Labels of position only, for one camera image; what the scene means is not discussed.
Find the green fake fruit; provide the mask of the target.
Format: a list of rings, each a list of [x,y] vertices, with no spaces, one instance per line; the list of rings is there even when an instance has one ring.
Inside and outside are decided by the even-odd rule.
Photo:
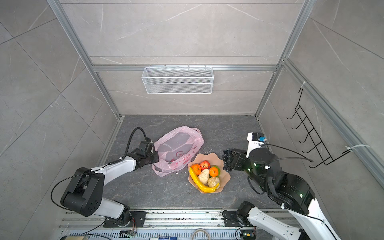
[[[214,167],[218,170],[218,174],[217,174],[217,177],[218,177],[221,173],[221,170],[220,170],[219,166],[214,166]]]

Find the pink scalloped plate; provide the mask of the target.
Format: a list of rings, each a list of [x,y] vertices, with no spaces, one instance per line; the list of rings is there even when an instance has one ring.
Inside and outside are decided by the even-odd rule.
[[[220,193],[231,176],[224,169],[224,162],[215,154],[198,154],[188,164],[188,180],[200,193]]]

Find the orange fake fruit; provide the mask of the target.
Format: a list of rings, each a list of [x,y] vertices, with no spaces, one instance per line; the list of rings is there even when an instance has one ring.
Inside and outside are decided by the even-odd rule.
[[[214,166],[211,166],[211,168],[209,169],[210,177],[217,177],[217,174],[218,174],[218,170]]]
[[[191,168],[197,176],[202,172],[201,166],[199,164],[193,164],[191,165]]]

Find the pink plastic bag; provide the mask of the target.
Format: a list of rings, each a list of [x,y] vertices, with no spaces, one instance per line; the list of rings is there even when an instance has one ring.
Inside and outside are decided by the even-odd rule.
[[[203,135],[197,128],[182,126],[170,131],[154,143],[159,161],[152,165],[153,171],[164,177],[182,170],[203,144]]]

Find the beige fake fruit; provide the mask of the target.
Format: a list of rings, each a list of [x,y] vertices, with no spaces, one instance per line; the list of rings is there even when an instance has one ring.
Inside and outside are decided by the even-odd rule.
[[[205,186],[208,186],[208,180],[210,178],[210,170],[209,169],[202,170],[198,178],[202,184],[204,184]]]
[[[208,179],[208,186],[210,188],[213,188],[213,187],[216,187],[217,185],[219,185],[220,182],[221,182],[220,178],[218,178],[218,177],[211,177],[211,178]]]

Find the red fake strawberry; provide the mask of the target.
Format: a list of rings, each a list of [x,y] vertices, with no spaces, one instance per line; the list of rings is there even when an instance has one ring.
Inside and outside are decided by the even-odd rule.
[[[202,171],[205,169],[209,170],[211,168],[211,164],[208,161],[203,161],[200,163],[200,167]]]

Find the yellow fake banana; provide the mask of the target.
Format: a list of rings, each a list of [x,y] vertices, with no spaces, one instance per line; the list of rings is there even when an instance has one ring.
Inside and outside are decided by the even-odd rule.
[[[217,190],[217,188],[220,186],[220,183],[217,183],[214,187],[208,187],[204,185],[199,179],[198,176],[196,175],[195,171],[189,167],[189,174],[190,177],[192,178],[193,182],[195,185],[203,192],[203,193],[213,193]]]

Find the dark fake grape bunch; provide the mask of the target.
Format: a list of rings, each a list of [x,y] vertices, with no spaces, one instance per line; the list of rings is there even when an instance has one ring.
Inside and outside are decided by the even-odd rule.
[[[233,151],[224,150],[222,154],[222,159],[224,163],[223,170],[226,171],[227,173],[231,172],[233,170],[233,167],[232,167],[232,162],[234,159]]]

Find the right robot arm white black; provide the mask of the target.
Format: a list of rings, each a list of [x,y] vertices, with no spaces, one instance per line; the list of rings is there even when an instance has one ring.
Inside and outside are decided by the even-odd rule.
[[[323,214],[315,193],[302,178],[283,171],[275,154],[266,148],[247,153],[239,149],[223,152],[227,171],[242,171],[252,189],[287,210],[300,224],[293,227],[264,213],[250,202],[244,201],[236,211],[243,227],[257,227],[271,234],[275,240],[338,240],[340,237]]]

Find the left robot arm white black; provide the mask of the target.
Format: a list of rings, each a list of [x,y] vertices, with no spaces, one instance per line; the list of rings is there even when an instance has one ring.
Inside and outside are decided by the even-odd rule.
[[[107,220],[115,220],[119,227],[125,227],[133,223],[129,206],[104,198],[104,186],[122,175],[158,161],[159,154],[154,143],[142,128],[136,127],[122,157],[100,167],[77,169],[73,176],[59,181],[70,181],[60,202],[55,202],[53,191],[50,194],[51,201],[63,210],[84,217],[102,216]]]

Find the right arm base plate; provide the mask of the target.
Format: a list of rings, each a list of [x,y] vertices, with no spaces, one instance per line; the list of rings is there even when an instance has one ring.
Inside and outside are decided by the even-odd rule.
[[[222,217],[224,218],[225,227],[245,227],[245,223],[238,219],[236,211],[222,211]]]

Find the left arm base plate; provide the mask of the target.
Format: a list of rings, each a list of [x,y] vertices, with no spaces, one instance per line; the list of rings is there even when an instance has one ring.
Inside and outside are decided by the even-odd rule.
[[[147,212],[133,211],[124,212],[118,219],[106,218],[104,228],[142,228],[146,219]]]

